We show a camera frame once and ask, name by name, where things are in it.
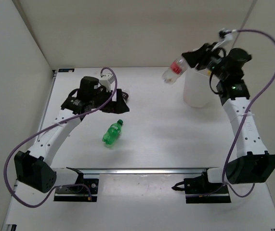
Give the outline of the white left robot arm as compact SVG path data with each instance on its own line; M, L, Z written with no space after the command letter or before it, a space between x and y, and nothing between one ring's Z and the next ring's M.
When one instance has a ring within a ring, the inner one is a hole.
M54 120L55 127L44 132L26 152L15 154L15 170L20 182L47 193L57 179L56 171L50 167L52 160L71 131L82 122L84 113L92 109L113 114L129 112L122 90L111 89L114 81L113 74L81 79L79 88L72 90L62 103ZM110 99L113 93L116 94L115 101Z

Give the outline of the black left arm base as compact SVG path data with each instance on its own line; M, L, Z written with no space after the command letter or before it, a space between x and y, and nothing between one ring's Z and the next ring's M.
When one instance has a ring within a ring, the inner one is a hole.
M55 202L94 203L98 198L99 176L75 168L58 168Z

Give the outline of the green plastic bottle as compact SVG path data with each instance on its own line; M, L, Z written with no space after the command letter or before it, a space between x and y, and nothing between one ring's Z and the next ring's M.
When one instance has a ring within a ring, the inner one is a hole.
M103 135L102 141L105 145L111 146L119 138L123 126L123 120L118 120L116 123L113 123Z

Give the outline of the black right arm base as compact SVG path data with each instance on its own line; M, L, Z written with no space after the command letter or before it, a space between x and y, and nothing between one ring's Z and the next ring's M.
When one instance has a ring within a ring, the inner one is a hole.
M231 203L228 187L222 183L210 183L206 171L196 177L187 177L176 183L172 189L184 192L187 204Z

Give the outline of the red label clear bottle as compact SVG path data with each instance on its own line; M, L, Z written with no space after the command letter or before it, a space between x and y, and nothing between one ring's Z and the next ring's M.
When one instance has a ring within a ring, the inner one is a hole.
M182 57L176 58L169 68L163 73L165 83L173 84L189 68L187 61Z

